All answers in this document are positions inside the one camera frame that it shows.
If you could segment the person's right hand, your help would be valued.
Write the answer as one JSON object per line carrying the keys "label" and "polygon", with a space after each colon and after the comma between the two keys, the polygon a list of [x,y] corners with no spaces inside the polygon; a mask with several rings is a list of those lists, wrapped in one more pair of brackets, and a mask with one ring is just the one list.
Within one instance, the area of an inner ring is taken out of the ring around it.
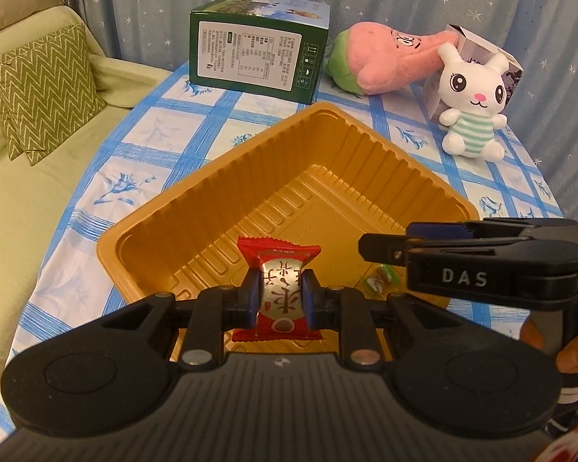
{"label": "person's right hand", "polygon": [[[541,349],[544,345],[544,338],[530,317],[527,317],[521,326],[520,340],[537,349]],[[556,367],[562,373],[578,373],[578,337],[568,343],[556,356]]]}

